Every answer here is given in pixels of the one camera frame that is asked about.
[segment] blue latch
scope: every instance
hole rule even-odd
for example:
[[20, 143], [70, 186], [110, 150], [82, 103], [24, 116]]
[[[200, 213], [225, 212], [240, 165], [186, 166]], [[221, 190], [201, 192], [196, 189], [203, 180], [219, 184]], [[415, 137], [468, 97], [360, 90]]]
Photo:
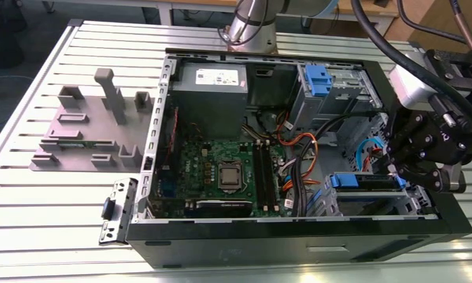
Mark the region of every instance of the blue latch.
[[395, 179], [396, 179], [396, 182], [397, 182], [400, 188], [401, 189], [405, 188], [405, 183], [407, 183], [405, 180], [399, 176], [396, 176]]
[[332, 187], [359, 187], [356, 176], [352, 173], [340, 173], [331, 176]]
[[332, 76], [324, 66], [307, 65], [307, 80], [315, 97], [324, 97], [332, 89]]

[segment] blue plastic tab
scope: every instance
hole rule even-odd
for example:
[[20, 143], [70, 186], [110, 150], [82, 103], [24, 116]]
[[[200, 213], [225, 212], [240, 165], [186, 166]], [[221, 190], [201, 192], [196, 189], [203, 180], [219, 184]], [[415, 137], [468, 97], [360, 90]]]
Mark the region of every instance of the blue plastic tab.
[[331, 176], [331, 184], [332, 187], [339, 187], [339, 181], [335, 175]]
[[312, 199], [309, 200], [309, 202], [307, 204], [307, 210], [309, 210], [309, 208], [312, 207], [312, 205], [315, 204], [315, 202], [320, 196], [321, 196], [321, 189], [317, 190], [316, 194], [313, 195]]
[[356, 181], [355, 174], [351, 173], [340, 173], [335, 174], [339, 180], [340, 187], [359, 187], [359, 182]]
[[401, 189], [405, 188], [405, 180], [399, 176], [396, 176], [395, 179], [396, 179], [396, 182], [397, 182], [400, 188]]
[[312, 95], [324, 97], [332, 89], [332, 76], [324, 66], [307, 65], [307, 80], [312, 87]]

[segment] screw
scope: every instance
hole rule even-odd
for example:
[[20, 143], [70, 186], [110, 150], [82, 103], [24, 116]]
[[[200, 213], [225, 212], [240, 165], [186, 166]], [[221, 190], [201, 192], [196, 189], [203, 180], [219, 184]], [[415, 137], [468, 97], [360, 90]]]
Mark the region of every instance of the screw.
[[449, 126], [449, 128], [456, 126], [456, 121], [455, 121], [453, 117], [451, 117], [451, 115], [448, 113], [443, 115], [443, 119], [447, 122], [447, 125]]

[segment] aluminum extrusion table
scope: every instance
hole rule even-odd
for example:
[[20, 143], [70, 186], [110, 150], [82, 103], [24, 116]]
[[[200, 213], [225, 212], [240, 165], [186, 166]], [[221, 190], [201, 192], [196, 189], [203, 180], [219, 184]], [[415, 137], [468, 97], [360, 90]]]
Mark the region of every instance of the aluminum extrusion table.
[[[363, 39], [277, 34], [281, 54], [391, 60]], [[393, 42], [400, 51], [419, 51]], [[153, 271], [129, 246], [97, 245], [101, 206], [114, 180], [129, 173], [33, 172], [29, 160], [60, 106], [64, 84], [102, 95], [98, 67], [114, 72], [124, 96], [156, 93], [166, 47], [223, 50], [215, 29], [85, 21], [70, 26], [0, 135], [0, 279], [56, 282], [472, 282], [472, 235], [376, 264], [253, 266]], [[472, 224], [472, 162], [457, 195]]]

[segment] case label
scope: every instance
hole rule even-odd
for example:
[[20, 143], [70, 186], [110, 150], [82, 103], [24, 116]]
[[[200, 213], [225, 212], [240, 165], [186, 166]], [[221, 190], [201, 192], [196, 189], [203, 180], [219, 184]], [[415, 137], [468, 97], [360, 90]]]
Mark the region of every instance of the case label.
[[196, 84], [239, 85], [237, 70], [197, 69]]

